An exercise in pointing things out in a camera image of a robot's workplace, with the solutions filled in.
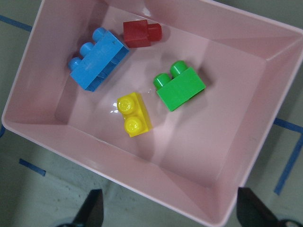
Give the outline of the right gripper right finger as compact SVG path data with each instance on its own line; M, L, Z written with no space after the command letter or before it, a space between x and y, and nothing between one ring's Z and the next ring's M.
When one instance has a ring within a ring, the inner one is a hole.
M239 187L236 216L242 227L277 227L278 219L248 187Z

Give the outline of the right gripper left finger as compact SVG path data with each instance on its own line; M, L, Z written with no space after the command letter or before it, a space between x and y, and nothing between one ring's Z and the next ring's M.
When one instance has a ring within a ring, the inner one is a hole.
M75 227L101 227L104 221L102 189L91 190L75 216Z

